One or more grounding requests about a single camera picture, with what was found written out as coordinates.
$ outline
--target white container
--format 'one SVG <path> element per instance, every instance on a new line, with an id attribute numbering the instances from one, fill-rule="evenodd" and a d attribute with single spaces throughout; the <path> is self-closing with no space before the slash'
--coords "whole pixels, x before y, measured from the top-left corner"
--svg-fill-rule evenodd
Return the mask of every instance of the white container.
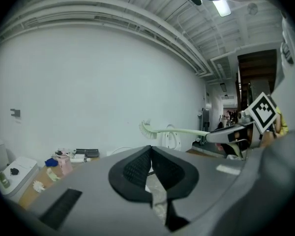
<path id="1" fill-rule="evenodd" d="M 12 168 L 18 169 L 19 173 L 11 176 L 10 169 Z M 3 197 L 17 203 L 27 187 L 33 182 L 38 172 L 39 168 L 35 160 L 22 156 L 17 158 L 3 171 L 10 182 L 8 188 L 4 188 L 0 182 L 0 192 Z"/>

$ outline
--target ceiling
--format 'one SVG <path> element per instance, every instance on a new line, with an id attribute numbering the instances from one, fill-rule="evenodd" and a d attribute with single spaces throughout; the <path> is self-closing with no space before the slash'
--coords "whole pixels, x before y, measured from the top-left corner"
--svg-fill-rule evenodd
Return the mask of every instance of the ceiling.
<path id="1" fill-rule="evenodd" d="M 201 6 L 189 0 L 20 0 L 0 28 L 0 41 L 64 24 L 125 30 L 172 51 L 208 84 L 230 82 L 233 93 L 237 56 L 278 49 L 282 41 L 279 10 L 265 0 L 253 3 L 256 15 L 248 13 L 249 3 L 228 1 L 232 13 L 220 17 L 207 0 Z"/>

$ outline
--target blue object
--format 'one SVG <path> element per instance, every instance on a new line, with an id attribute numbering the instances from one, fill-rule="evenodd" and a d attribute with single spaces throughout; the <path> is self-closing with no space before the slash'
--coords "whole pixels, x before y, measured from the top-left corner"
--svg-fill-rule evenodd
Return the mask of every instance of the blue object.
<path id="1" fill-rule="evenodd" d="M 53 158 L 49 158 L 47 161 L 45 161 L 45 164 L 47 167 L 55 167 L 58 165 L 58 161 Z"/>

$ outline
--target pink container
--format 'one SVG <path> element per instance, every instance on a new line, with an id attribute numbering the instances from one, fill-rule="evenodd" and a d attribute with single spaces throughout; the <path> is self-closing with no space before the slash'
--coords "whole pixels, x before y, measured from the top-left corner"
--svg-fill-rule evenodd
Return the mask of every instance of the pink container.
<path id="1" fill-rule="evenodd" d="M 61 168 L 62 174 L 67 175 L 69 172 L 72 171 L 72 165 L 70 161 L 70 157 L 67 155 L 57 155 L 57 161 Z"/>

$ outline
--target wall hook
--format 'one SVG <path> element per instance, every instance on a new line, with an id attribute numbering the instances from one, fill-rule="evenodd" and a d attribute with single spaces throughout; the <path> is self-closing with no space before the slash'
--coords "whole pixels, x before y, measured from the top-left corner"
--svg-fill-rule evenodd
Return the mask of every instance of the wall hook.
<path id="1" fill-rule="evenodd" d="M 14 112 L 13 114 L 11 114 L 11 116 L 14 116 L 14 117 L 21 117 L 21 110 L 19 110 L 19 109 L 14 109 L 14 108 L 11 108 L 10 110 Z"/>

